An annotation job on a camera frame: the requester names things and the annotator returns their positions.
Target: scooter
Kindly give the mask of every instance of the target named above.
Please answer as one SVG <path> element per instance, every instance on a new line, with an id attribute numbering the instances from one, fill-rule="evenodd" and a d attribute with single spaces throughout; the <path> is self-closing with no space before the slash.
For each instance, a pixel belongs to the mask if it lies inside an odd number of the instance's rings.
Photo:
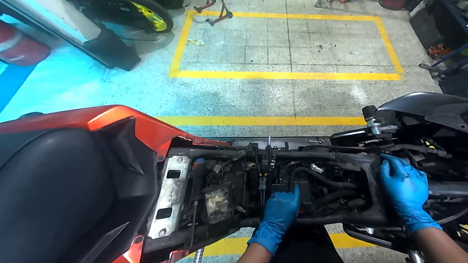
<path id="1" fill-rule="evenodd" d="M 201 138 L 121 105 L 1 123 L 2 257 L 175 262 L 258 226 L 270 194 L 297 184 L 295 224 L 342 223 L 418 262 L 381 190 L 381 153 L 427 173 L 423 208 L 466 247 L 468 99 L 412 93 L 364 107 L 363 117 L 362 129 L 278 138 Z"/>

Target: orange fairing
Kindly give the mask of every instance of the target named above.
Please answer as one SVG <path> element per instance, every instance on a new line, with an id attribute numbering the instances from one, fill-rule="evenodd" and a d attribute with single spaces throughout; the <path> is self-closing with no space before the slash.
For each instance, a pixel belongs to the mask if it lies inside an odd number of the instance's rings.
<path id="1" fill-rule="evenodd" d="M 112 263 L 140 263 L 143 240 L 144 238 L 142 235 L 135 237 L 128 251 L 123 253 Z"/>
<path id="2" fill-rule="evenodd" d="M 127 117 L 136 118 L 135 135 L 146 146 L 157 153 L 157 161 L 166 157 L 171 140 L 181 137 L 194 145 L 227 146 L 219 142 L 197 137 L 165 122 L 123 105 L 98 106 L 44 114 L 0 124 L 0 133 L 26 132 L 32 130 L 70 127 L 96 131 Z"/>

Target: yellow floor marking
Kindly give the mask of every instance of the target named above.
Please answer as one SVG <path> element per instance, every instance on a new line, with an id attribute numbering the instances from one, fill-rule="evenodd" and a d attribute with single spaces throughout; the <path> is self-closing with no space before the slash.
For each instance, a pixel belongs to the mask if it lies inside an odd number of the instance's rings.
<path id="1" fill-rule="evenodd" d="M 390 42 L 390 38 L 388 38 L 387 32 L 385 31 L 385 27 L 383 26 L 383 23 L 382 23 L 382 19 L 376 16 L 375 23 L 377 24 L 377 29 L 380 32 L 380 36 L 382 37 L 385 47 L 387 48 L 388 55 L 390 56 L 390 59 L 392 60 L 393 67 L 395 67 L 396 73 L 398 75 L 403 75 L 403 67 L 400 64 L 398 57 L 396 56 L 396 52 L 393 49 L 392 43 Z"/>
<path id="2" fill-rule="evenodd" d="M 290 80 L 401 80 L 396 73 L 317 73 L 317 72 L 242 72 L 174 71 L 172 78 L 200 79 L 290 79 Z"/>
<path id="3" fill-rule="evenodd" d="M 203 11 L 201 14 L 194 10 L 187 12 L 182 33 L 175 49 L 174 58 L 169 69 L 171 78 L 203 78 L 203 79 L 292 79 L 292 80 L 401 80 L 403 68 L 398 61 L 396 52 L 388 38 L 382 20 L 378 16 L 370 15 L 305 15 L 305 14 L 270 14 L 270 13 L 246 13 L 233 12 L 234 17 L 255 18 L 292 18 L 292 19 L 328 19 L 328 20 L 353 20 L 375 22 L 380 36 L 387 48 L 388 55 L 392 60 L 396 73 L 299 73 L 299 72 L 223 72 L 223 71 L 185 71 L 179 70 L 183 51 L 189 37 L 190 28 L 194 16 L 208 15 L 218 16 L 218 11 Z"/>
<path id="4" fill-rule="evenodd" d="M 365 125 L 363 117 L 157 116 L 174 126 Z"/>
<path id="5" fill-rule="evenodd" d="M 375 247 L 375 245 L 354 239 L 347 234 L 329 234 L 336 249 Z M 205 247 L 203 256 L 241 255 L 247 248 L 249 237 L 224 238 Z"/>

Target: blue nitrile glove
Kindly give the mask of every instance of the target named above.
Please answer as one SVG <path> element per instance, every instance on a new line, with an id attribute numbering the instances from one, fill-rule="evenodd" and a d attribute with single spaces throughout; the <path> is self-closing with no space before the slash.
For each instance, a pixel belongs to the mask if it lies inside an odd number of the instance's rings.
<path id="1" fill-rule="evenodd" d="M 297 218 L 299 202 L 300 191 L 297 185 L 294 193 L 273 193 L 266 202 L 263 221 L 247 244 L 258 243 L 274 256 L 281 238 Z"/>
<path id="2" fill-rule="evenodd" d="M 426 173 L 401 158 L 387 154 L 380 156 L 384 159 L 380 166 L 383 186 L 408 231 L 414 233 L 428 227 L 442 229 L 423 210 L 423 204 L 429 196 Z"/>

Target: yellow wheel rim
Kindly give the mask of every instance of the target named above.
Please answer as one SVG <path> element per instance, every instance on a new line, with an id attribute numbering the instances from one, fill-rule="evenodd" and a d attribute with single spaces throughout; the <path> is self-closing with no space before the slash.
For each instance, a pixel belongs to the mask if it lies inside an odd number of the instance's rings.
<path id="1" fill-rule="evenodd" d="M 162 20 L 160 17 L 158 17 L 158 15 L 155 14 L 153 11 L 137 3 L 134 3 L 134 2 L 131 2 L 131 3 L 138 8 L 138 11 L 140 13 L 142 13 L 149 21 L 153 23 L 156 31 L 159 32 L 168 28 L 168 25 L 166 24 L 166 22 Z"/>

